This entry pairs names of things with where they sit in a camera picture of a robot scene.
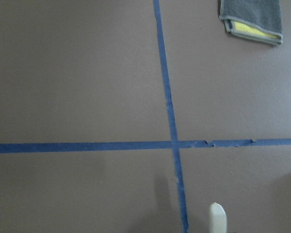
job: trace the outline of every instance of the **microfiber cloth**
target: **microfiber cloth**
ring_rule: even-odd
[[[282,44],[279,0],[221,0],[219,18],[235,36]]]

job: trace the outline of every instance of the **blue line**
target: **blue line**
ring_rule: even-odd
[[[162,79],[163,79],[163,85],[164,85],[164,90],[165,90],[166,108],[167,108],[167,114],[168,114],[168,120],[169,120],[171,146],[172,146],[172,150],[174,154],[176,176],[178,179],[177,187],[178,187],[178,198],[179,198],[179,205],[180,205],[180,215],[181,215],[181,220],[182,220],[182,229],[183,229],[183,233],[187,233],[188,228],[189,228],[189,223],[188,223],[188,217],[187,217],[186,199],[185,199],[185,192],[184,192],[180,152],[179,152],[179,147],[178,147],[178,135],[177,135],[177,128],[176,128],[174,107],[173,107],[173,103],[171,99],[171,88],[170,88],[168,68],[167,68],[164,36],[163,36],[163,30],[162,30],[160,1],[153,0],[153,5],[154,5],[154,14],[155,14],[156,23],[157,23],[157,39],[158,39],[160,60],[161,60]]]
[[[0,153],[170,149],[171,142],[24,143],[0,144]]]
[[[245,139],[245,140],[214,140],[180,141],[179,147],[184,148],[211,148],[211,147],[263,147],[263,146],[287,146],[291,145],[291,138],[281,139]]]

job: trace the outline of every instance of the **gray surface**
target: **gray surface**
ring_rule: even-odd
[[[291,0],[278,48],[226,34],[217,9],[161,0],[179,139],[291,137]]]
[[[171,150],[0,154],[0,233],[181,231]]]
[[[228,232],[291,233],[291,146],[181,150],[181,159],[191,233],[207,232],[213,202]]]
[[[0,143],[169,140],[152,0],[0,1]]]

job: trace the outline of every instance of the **horizontal blue tape strip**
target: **horizontal blue tape strip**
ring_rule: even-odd
[[[171,142],[93,142],[0,144],[0,153],[169,149]]]
[[[256,146],[287,146],[288,139],[245,139],[245,140],[214,140],[207,142],[179,141],[178,146],[185,148],[213,148],[213,147],[256,147]],[[101,151],[101,150],[154,150],[171,149],[170,141],[153,142],[86,142],[86,143],[20,143],[0,144],[0,153],[27,152],[69,152],[69,151]]]

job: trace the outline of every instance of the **gray towel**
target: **gray towel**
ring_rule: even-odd
[[[221,0],[219,18],[233,35],[282,44],[279,0]]]

